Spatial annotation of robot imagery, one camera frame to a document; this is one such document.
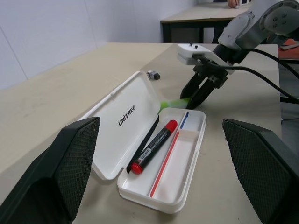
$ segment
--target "black table leg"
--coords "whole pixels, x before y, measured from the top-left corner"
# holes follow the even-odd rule
[[[171,43],[171,26],[170,23],[162,23],[163,29],[163,42],[164,43]]]
[[[205,28],[199,28],[199,43],[204,43],[204,30]]]

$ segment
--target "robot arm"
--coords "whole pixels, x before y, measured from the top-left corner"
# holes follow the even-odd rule
[[[237,16],[224,29],[218,39],[220,44],[213,51],[214,57],[233,65],[246,57],[246,49],[257,47],[269,36],[276,35],[277,44],[288,38],[299,40],[298,10],[299,3],[295,0],[255,0],[247,12]],[[188,109],[199,106],[214,89],[222,87],[228,75],[225,70],[198,64],[197,55],[202,55],[202,52],[197,49],[200,48],[196,46],[194,50],[189,46],[187,51],[192,52],[191,56],[183,58],[185,63],[196,65],[193,69],[195,75],[181,93],[181,98],[191,98]]]

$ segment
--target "red marker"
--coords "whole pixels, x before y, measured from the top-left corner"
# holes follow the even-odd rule
[[[140,174],[149,164],[151,159],[159,151],[161,146],[171,136],[173,131],[177,128],[178,123],[175,120],[171,120],[167,125],[159,132],[159,134],[149,143],[144,152],[135,160],[131,166],[131,170],[134,174]]]

